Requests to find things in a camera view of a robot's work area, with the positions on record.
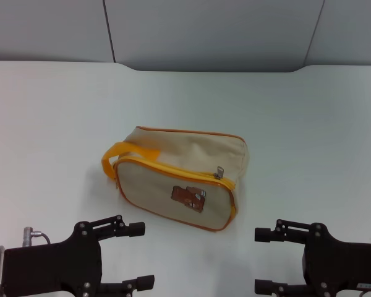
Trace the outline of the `beige food bag orange trim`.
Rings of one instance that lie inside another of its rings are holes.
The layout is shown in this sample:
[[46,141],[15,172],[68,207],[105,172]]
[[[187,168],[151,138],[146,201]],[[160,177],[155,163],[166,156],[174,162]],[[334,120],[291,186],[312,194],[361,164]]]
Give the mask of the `beige food bag orange trim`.
[[224,230],[235,219],[248,164],[239,136],[142,126],[101,159],[128,203],[208,231]]

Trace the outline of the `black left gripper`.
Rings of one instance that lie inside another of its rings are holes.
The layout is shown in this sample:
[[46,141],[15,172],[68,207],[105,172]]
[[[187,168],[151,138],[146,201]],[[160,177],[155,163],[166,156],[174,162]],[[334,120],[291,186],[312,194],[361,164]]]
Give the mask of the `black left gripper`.
[[7,249],[4,252],[2,285],[6,297],[23,297],[67,291],[75,297],[132,297],[133,292],[152,290],[155,276],[121,283],[101,283],[101,248],[98,241],[113,237],[145,235],[144,222],[126,225],[122,215],[75,225],[60,243]]

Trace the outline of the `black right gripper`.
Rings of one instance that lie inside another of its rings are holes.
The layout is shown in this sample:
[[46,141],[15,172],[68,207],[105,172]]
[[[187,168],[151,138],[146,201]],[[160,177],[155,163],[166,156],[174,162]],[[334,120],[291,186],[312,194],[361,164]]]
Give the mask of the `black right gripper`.
[[305,243],[305,285],[255,279],[255,293],[276,297],[335,297],[343,290],[371,292],[371,243],[334,238],[322,223],[277,219],[273,230],[256,228],[255,241]]

